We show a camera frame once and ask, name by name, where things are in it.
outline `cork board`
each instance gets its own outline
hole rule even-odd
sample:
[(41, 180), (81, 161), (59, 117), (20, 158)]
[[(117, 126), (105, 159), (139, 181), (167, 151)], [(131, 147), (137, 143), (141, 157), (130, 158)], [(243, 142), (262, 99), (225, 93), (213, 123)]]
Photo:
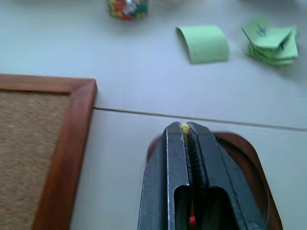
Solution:
[(0, 229), (69, 229), (94, 79), (0, 74)]
[(68, 95), (0, 91), (0, 229), (29, 229)]

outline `cork surface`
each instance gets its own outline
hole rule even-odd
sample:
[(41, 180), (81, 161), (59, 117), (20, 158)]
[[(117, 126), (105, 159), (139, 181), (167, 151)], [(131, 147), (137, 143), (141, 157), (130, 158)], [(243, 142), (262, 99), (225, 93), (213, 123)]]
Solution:
[(0, 229), (30, 229), (68, 99), (0, 91)]

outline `wooden frame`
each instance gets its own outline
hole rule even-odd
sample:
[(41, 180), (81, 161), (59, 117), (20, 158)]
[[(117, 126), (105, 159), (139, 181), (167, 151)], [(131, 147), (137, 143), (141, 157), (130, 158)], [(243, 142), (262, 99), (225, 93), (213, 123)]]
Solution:
[(0, 74), (0, 90), (69, 94), (33, 229), (69, 229), (94, 99), (94, 79)]

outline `white desk surface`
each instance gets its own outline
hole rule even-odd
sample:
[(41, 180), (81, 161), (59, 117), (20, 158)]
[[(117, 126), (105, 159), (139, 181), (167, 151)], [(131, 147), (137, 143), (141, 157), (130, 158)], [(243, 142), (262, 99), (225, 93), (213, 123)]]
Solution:
[[(137, 229), (147, 147), (174, 121), (94, 110), (72, 230)], [(283, 229), (305, 229), (307, 132), (195, 122), (246, 138), (258, 153)]]
[[(96, 78), (96, 107), (307, 128), (307, 1), (152, 0), (148, 17), (109, 17), (106, 0), (2, 0), (0, 72)], [(264, 13), (296, 24), (299, 59), (286, 68), (242, 52), (241, 26)], [(228, 38), (224, 63), (190, 65), (180, 25), (218, 25)]]

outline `stack of sticky notes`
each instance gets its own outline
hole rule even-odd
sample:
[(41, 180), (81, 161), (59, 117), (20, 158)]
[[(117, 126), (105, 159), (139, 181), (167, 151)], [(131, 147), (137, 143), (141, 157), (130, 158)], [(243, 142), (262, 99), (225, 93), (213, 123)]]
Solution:
[(264, 17), (259, 17), (242, 29), (250, 41), (246, 53), (254, 59), (280, 66), (292, 64), (298, 57), (295, 26), (277, 28)]

